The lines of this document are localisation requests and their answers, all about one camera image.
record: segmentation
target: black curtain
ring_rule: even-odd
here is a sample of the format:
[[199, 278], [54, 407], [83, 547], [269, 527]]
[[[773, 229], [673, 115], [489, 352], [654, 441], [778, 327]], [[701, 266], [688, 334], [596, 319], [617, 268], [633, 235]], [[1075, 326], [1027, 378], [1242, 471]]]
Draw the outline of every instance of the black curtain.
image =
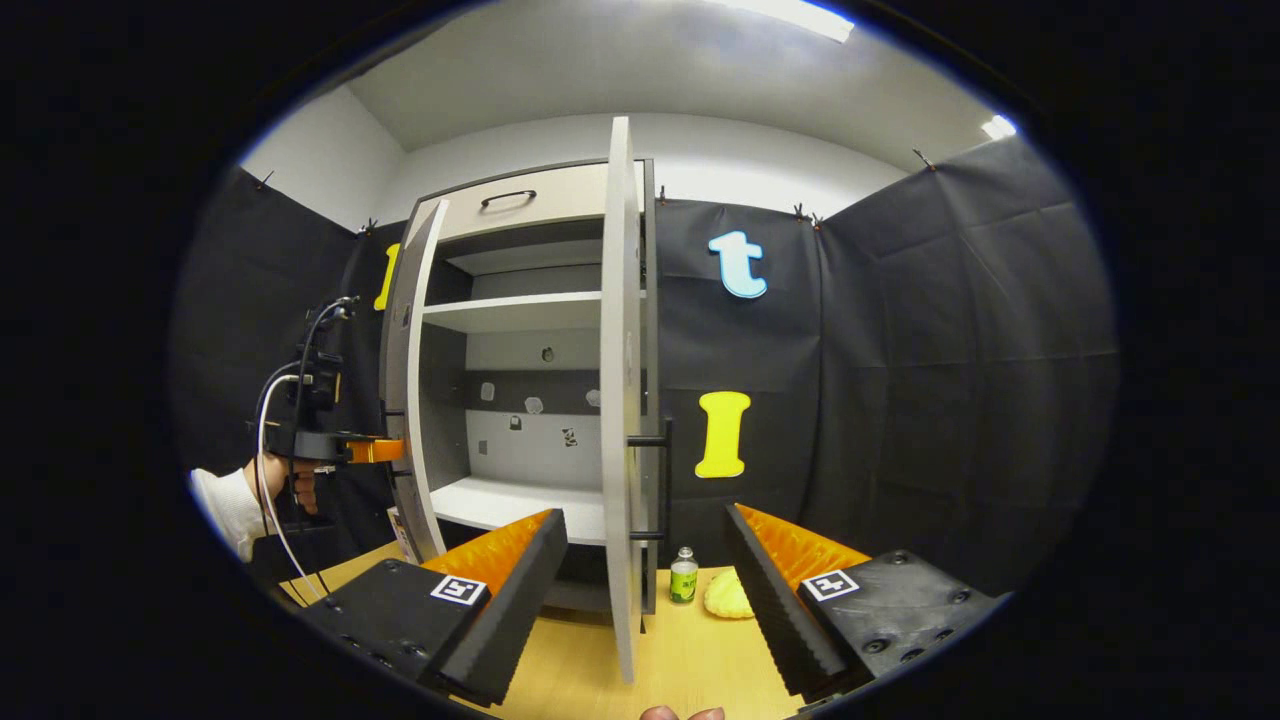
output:
[[[818, 254], [808, 220], [786, 213], [690, 200], [657, 208], [659, 366], [662, 413], [673, 419], [668, 555], [694, 548], [704, 565], [728, 565], [726, 502], [797, 519], [810, 471], [818, 418]], [[721, 281], [719, 256], [707, 243], [742, 231], [763, 249], [751, 260], [764, 295], [746, 300]], [[751, 398], [742, 415], [736, 478], [699, 478], [708, 392]], [[662, 564], [673, 557], [659, 559]]]
[[1119, 379], [1106, 270], [1071, 192], [1027, 143], [991, 142], [824, 220], [818, 241], [801, 523], [1018, 589], [1084, 502]]
[[[198, 225], [178, 282], [168, 343], [166, 382], [173, 438], [186, 468], [225, 474], [255, 452], [253, 405], [268, 375], [296, 357], [307, 309], [361, 295], [356, 319], [339, 325], [326, 351], [343, 355], [343, 391], [326, 429], [380, 432], [378, 347], [381, 316], [371, 309], [381, 288], [385, 247], [403, 223], [353, 233], [237, 169], [216, 192]], [[270, 416], [289, 419], [280, 397]], [[342, 469], [317, 480], [319, 520], [302, 515], [300, 560], [310, 570], [393, 539], [385, 509], [387, 479], [367, 468]], [[278, 509], [287, 524], [292, 502]], [[274, 538], [255, 546], [251, 573], [275, 582], [292, 574]]]

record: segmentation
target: hand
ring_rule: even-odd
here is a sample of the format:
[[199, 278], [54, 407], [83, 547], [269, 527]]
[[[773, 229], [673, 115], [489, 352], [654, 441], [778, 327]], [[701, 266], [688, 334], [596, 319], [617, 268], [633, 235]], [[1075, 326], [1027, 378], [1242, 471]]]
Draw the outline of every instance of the hand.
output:
[[[293, 460], [293, 471], [296, 474], [293, 491], [297, 493], [298, 505], [305, 507], [310, 515], [320, 511], [316, 506], [315, 475], [315, 469], [319, 466], [320, 462], [315, 460]], [[262, 454], [262, 474], [266, 475], [266, 491], [270, 493], [271, 500], [275, 500], [275, 496], [280, 495], [280, 491], [284, 488], [284, 475], [288, 471], [288, 459], [270, 452]], [[244, 465], [244, 479], [248, 480], [248, 489], [253, 493], [253, 500], [257, 500], [259, 505], [261, 505], [262, 500], [257, 495], [257, 464], [253, 460], [250, 460], [248, 465]]]
[[[680, 717], [666, 705], [659, 705], [641, 712], [640, 720], [680, 720]], [[703, 710], [701, 712], [690, 715], [689, 720], [724, 720], [724, 708], [713, 707], [712, 710]]]

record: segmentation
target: wooden table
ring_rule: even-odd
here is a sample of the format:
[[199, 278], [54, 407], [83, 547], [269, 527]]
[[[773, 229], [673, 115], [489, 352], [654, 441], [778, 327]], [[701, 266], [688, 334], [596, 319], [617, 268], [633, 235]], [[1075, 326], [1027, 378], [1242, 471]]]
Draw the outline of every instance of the wooden table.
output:
[[[325, 583], [338, 588], [387, 557], [403, 560], [399, 547], [388, 543], [324, 570]], [[613, 628], [603, 616], [544, 609], [506, 702], [488, 708], [454, 702], [503, 720], [632, 720], [654, 705], [668, 705], [680, 717], [717, 706], [727, 720], [790, 717], [804, 701], [787, 694], [755, 620], [726, 620], [703, 606], [703, 592], [723, 570], [699, 569], [698, 593], [689, 605], [668, 600], [671, 571], [658, 570], [655, 614], [644, 616], [646, 633], [636, 643], [632, 685], [618, 675]], [[314, 575], [311, 582], [319, 589]], [[294, 585], [310, 597], [301, 580]], [[288, 583], [280, 587], [300, 600]]]

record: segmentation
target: white wall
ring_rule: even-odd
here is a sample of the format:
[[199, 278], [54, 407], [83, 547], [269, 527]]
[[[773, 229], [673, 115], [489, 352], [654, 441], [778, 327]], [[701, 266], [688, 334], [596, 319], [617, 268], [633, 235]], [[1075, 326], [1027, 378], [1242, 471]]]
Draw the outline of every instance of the white wall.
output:
[[[813, 137], [696, 115], [630, 113], [632, 151], [654, 159], [667, 197], [832, 215], [906, 173]], [[408, 218], [440, 190], [538, 165], [604, 158], [613, 115], [572, 115], [490, 128], [410, 152], [374, 213]]]
[[307, 102], [242, 160], [257, 179], [351, 231], [379, 217], [404, 151], [346, 86]]

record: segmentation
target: black handle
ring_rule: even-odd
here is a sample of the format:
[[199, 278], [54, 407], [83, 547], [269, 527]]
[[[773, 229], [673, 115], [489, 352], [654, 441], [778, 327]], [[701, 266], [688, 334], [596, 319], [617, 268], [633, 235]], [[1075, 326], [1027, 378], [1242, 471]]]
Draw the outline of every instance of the black handle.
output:
[[507, 193], [503, 193], [503, 195], [494, 195], [493, 197], [485, 197], [484, 200], [481, 200], [480, 201], [480, 206], [481, 208], [488, 208], [489, 206], [489, 201], [498, 200], [499, 197], [511, 197], [513, 195], [527, 195], [529, 199], [532, 200], [532, 199], [538, 197], [538, 191], [536, 190], [521, 190], [520, 192], [507, 192]]
[[662, 477], [658, 478], [658, 493], [662, 500], [658, 503], [658, 529], [632, 530], [634, 541], [666, 541], [671, 534], [671, 418], [662, 419], [660, 436], [631, 436], [627, 438], [628, 447], [660, 447], [662, 448]]

